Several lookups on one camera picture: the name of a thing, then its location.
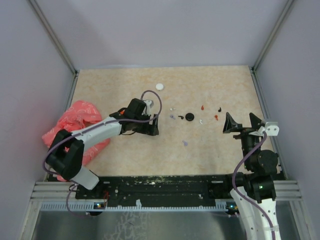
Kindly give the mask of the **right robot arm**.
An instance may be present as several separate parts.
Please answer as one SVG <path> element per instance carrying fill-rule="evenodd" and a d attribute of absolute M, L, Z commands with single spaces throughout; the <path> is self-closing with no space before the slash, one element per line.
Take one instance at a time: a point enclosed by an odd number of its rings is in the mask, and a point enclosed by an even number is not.
<path fill-rule="evenodd" d="M 247 239 L 279 240 L 273 178 L 278 172 L 279 155 L 261 147 L 268 137 L 276 137 L 280 128 L 277 122 L 262 120 L 253 113 L 249 118 L 251 126 L 245 127 L 229 112 L 225 115 L 222 132 L 233 133 L 233 138 L 241 141 L 243 158 L 231 180 L 223 185 L 223 192 L 235 201 Z"/>

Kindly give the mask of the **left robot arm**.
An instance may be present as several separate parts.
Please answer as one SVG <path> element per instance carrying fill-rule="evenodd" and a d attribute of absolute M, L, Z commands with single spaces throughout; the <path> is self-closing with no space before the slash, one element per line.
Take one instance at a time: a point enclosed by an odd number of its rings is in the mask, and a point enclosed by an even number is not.
<path fill-rule="evenodd" d="M 91 197 L 101 197 L 104 186 L 99 183 L 100 178 L 83 166 L 85 151 L 104 140 L 130 131 L 149 136 L 159 135 L 159 115 L 151 114 L 153 105 L 153 100 L 134 98 L 128 107 L 96 124 L 72 132 L 60 130 L 49 148 L 45 163 L 66 181 L 83 186 Z"/>

